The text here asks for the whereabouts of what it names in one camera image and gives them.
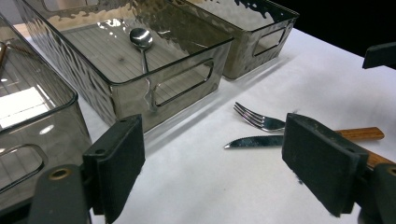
white table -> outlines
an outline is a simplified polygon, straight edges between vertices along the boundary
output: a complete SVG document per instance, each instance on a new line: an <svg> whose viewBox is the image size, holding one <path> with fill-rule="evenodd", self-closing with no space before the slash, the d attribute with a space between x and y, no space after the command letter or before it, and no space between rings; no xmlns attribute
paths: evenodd
<svg viewBox="0 0 396 224"><path fill-rule="evenodd" d="M116 223L357 223L361 210L332 217L281 159L281 148L225 150L265 134L233 111L234 102L270 117L297 113L336 129L379 127L360 143L396 161L396 71L364 70L363 58L296 29L272 66L263 65L145 134L146 163ZM79 99L95 141L108 126ZM105 223L92 217L93 223Z"/></svg>

wooden knife handle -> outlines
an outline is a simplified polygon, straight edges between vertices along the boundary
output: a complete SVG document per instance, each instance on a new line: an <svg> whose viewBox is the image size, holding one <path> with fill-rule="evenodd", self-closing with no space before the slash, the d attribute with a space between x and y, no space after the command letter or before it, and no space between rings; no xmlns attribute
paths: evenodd
<svg viewBox="0 0 396 224"><path fill-rule="evenodd" d="M385 137L384 133L381 132L376 127L371 128L361 128L361 129L347 129L347 130L338 130L337 133L340 133L348 140L356 141L356 140L379 140ZM395 162L390 161L368 149L369 159L367 161L367 166L371 169L374 169L376 165L379 163L390 163L395 164Z"/></svg>
<svg viewBox="0 0 396 224"><path fill-rule="evenodd" d="M376 127L338 130L336 132L340 133L341 135L343 135L343 137L351 141L379 140L385 137L384 133L382 133L382 131Z"/></svg>

table knife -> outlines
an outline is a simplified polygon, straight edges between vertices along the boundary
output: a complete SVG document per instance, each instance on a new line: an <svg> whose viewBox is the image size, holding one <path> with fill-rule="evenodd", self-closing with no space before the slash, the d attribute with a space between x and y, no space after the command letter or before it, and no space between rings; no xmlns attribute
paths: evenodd
<svg viewBox="0 0 396 224"><path fill-rule="evenodd" d="M335 131L350 141L358 140L379 140L384 138L384 133L376 127L345 129ZM250 136L233 140L224 148L254 148L254 147L281 147L283 135L261 135Z"/></svg>

plastic bin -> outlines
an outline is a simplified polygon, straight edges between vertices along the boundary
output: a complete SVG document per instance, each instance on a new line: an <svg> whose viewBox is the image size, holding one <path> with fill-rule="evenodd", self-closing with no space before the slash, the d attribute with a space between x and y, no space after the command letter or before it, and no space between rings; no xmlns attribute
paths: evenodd
<svg viewBox="0 0 396 224"><path fill-rule="evenodd" d="M40 174L82 164L91 144L78 95L0 15L0 217L27 204Z"/></svg>
<svg viewBox="0 0 396 224"><path fill-rule="evenodd" d="M237 79L276 58L299 14L265 0L174 0L234 37L224 76Z"/></svg>
<svg viewBox="0 0 396 224"><path fill-rule="evenodd" d="M33 40L107 124L142 114L146 132L219 87L233 38L167 0L49 10L53 2L17 5ZM133 28L153 37L147 73Z"/></svg>

fork tines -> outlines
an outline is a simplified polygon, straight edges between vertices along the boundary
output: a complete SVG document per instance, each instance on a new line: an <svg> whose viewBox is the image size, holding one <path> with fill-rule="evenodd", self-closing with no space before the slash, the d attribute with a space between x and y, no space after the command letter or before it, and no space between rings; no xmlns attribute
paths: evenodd
<svg viewBox="0 0 396 224"><path fill-rule="evenodd" d="M242 118L255 128L266 132L280 131L285 128L285 122L279 119L265 117L253 112L246 107L235 102L233 109L242 116Z"/></svg>

